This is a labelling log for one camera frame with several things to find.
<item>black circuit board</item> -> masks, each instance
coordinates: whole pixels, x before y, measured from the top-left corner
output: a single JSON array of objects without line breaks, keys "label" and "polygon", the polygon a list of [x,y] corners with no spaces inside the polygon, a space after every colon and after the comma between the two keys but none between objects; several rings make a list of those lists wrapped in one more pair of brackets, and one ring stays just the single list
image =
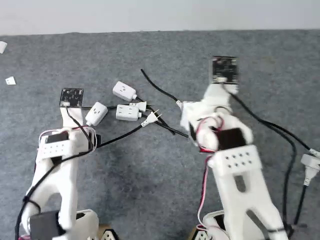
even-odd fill
[{"label": "black circuit board", "polygon": [[226,84],[238,84],[238,66],[236,57],[214,56],[210,68],[210,83],[220,83],[217,78],[226,78]]},{"label": "black circuit board", "polygon": [[81,108],[83,95],[82,88],[63,88],[60,96],[60,108]]}]

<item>white wall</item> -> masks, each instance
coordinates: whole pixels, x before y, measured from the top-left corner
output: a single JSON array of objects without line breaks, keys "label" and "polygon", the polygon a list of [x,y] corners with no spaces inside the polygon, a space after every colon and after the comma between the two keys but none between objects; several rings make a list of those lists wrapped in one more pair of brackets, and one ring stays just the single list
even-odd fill
[{"label": "white wall", "polygon": [[0,0],[0,35],[318,29],[320,0]]}]

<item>white electrical outlet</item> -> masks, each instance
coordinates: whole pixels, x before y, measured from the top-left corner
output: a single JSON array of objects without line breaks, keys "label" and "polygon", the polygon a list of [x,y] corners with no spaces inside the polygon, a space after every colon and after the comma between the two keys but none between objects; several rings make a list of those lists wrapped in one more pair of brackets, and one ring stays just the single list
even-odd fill
[{"label": "white electrical outlet", "polygon": [[86,124],[88,126],[97,126],[107,113],[108,108],[97,101],[85,116]]},{"label": "white electrical outlet", "polygon": [[205,231],[197,231],[194,240],[209,240],[208,235]]},{"label": "white electrical outlet", "polygon": [[112,233],[112,231],[108,231],[106,230],[104,232],[104,234],[102,235],[101,240],[116,240],[114,234]]},{"label": "white electrical outlet", "polygon": [[115,118],[125,121],[137,121],[142,114],[136,106],[118,105],[116,108]]},{"label": "white electrical outlet", "polygon": [[128,102],[131,102],[132,99],[136,99],[137,97],[136,90],[121,81],[116,83],[112,92],[114,95]]},{"label": "white electrical outlet", "polygon": [[6,43],[4,41],[0,41],[0,54],[3,54],[5,52],[7,45],[8,45],[8,43]]}]

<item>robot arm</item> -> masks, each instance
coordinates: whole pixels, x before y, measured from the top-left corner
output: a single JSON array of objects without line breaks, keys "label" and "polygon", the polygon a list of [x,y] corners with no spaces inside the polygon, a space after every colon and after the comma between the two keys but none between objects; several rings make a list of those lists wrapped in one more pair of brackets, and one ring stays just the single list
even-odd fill
[{"label": "robot arm", "polygon": [[[71,119],[68,113],[83,125],[81,108],[61,107],[63,127],[57,129],[54,134],[40,138],[40,145],[36,157],[36,168],[32,180],[32,187],[48,172],[59,159],[65,159],[79,153],[87,152],[88,140],[84,133],[77,128],[78,125]],[[78,192],[77,174],[78,160],[76,157],[58,165],[38,186],[31,195],[30,200],[22,213],[21,223],[26,233],[37,239],[55,240],[86,240],[96,239],[99,219],[92,210],[77,212]],[[59,211],[39,212],[34,203],[42,209],[50,196],[55,193],[61,195],[61,207]]]},{"label": "robot arm", "polygon": [[[281,216],[273,205],[263,174],[257,148],[252,145],[251,129],[232,115],[229,98],[237,93],[236,84],[213,82],[199,102],[184,102],[180,125],[201,152],[212,154],[207,165],[212,169],[224,210],[227,234],[205,216],[209,237],[231,240],[260,240],[264,235],[248,217],[252,211],[268,229],[272,240],[287,240]],[[238,189],[235,178],[242,177],[245,191]]]}]

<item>white wire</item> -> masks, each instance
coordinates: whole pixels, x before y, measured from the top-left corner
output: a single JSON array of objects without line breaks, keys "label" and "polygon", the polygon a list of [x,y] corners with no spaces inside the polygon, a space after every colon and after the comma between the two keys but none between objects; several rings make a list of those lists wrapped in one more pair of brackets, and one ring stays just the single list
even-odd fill
[{"label": "white wire", "polygon": [[215,225],[210,225],[210,226],[206,226],[204,225],[204,223],[201,221],[200,219],[200,214],[201,214],[201,210],[204,206],[204,203],[205,203],[205,199],[206,199],[206,192],[207,192],[207,179],[208,179],[208,160],[211,158],[211,156],[209,155],[205,161],[205,172],[204,172],[204,181],[203,181],[203,195],[202,195],[202,200],[200,202],[200,206],[199,206],[199,209],[198,209],[198,213],[197,213],[197,217],[198,217],[198,221],[200,224],[198,224],[196,226],[196,229],[198,229],[199,231],[205,231],[205,232],[208,232],[208,228],[217,228],[221,231],[224,232],[224,234],[228,237],[228,239],[230,239],[227,231],[225,231],[224,229],[222,229],[221,227],[219,226],[215,226]]},{"label": "white wire", "polygon": [[43,132],[39,135],[39,139],[38,139],[39,146],[40,146],[40,140],[41,140],[42,136],[43,136],[44,134],[53,133],[53,132],[59,132],[59,129],[51,129],[51,130],[43,131]]},{"label": "white wire", "polygon": [[201,210],[204,206],[204,203],[205,203],[205,199],[206,199],[206,191],[207,191],[207,178],[208,178],[208,165],[207,165],[207,161],[205,161],[205,172],[204,172],[204,181],[203,181],[203,195],[202,195],[202,200],[200,202],[200,206],[199,206],[199,209],[198,209],[198,213],[197,213],[197,217],[198,217],[198,221],[199,223],[204,227],[204,228],[207,228],[204,223],[201,221],[200,219],[200,213],[201,213]]},{"label": "white wire", "polygon": [[[98,138],[97,138],[97,133],[96,133],[96,130],[91,127],[91,126],[84,126],[83,128],[88,128],[93,134],[94,134],[94,139],[95,139],[95,145],[93,145],[93,149],[91,152],[94,152],[96,149],[97,149],[97,145],[98,145]],[[47,133],[53,133],[53,132],[56,132],[56,133],[59,133],[62,129],[50,129],[50,130],[46,130],[46,131],[43,131],[40,135],[39,135],[39,138],[38,138],[38,144],[40,146],[40,141],[41,141],[41,138],[43,137],[43,135],[47,134]]]},{"label": "white wire", "polygon": [[91,126],[86,126],[85,128],[90,129],[90,130],[92,131],[92,133],[94,134],[95,144],[93,144],[93,149],[92,149],[92,151],[91,151],[91,153],[92,153],[92,152],[94,152],[94,151],[97,149],[97,146],[98,146],[97,133],[96,133],[96,130],[95,130],[93,127],[91,127]]}]

